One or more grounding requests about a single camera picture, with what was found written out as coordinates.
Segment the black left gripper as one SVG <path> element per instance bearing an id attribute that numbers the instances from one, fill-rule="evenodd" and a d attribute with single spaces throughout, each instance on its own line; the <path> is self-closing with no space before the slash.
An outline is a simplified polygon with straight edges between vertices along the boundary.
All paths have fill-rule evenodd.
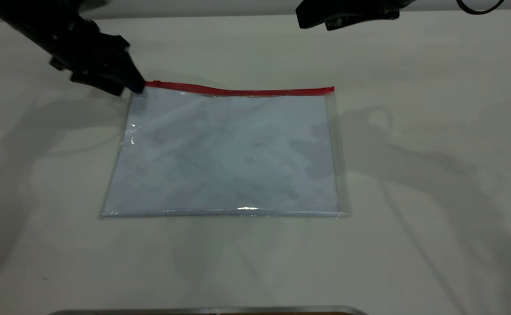
<path id="1" fill-rule="evenodd" d="M 56 70 L 73 70 L 72 82 L 118 97 L 124 88 L 136 94 L 144 91 L 146 81 L 128 53 L 128 42 L 121 36 L 104 34 L 93 20 L 79 15 L 51 17 L 49 30 L 49 64 Z"/>

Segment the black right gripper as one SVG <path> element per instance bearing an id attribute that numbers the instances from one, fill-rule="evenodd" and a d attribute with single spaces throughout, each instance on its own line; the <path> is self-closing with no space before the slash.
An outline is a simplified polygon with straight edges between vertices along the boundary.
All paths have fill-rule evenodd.
<path id="1" fill-rule="evenodd" d="M 413 0 L 304 0 L 296 8 L 301 29 L 325 24 L 328 31 L 362 23 L 395 20 Z"/>

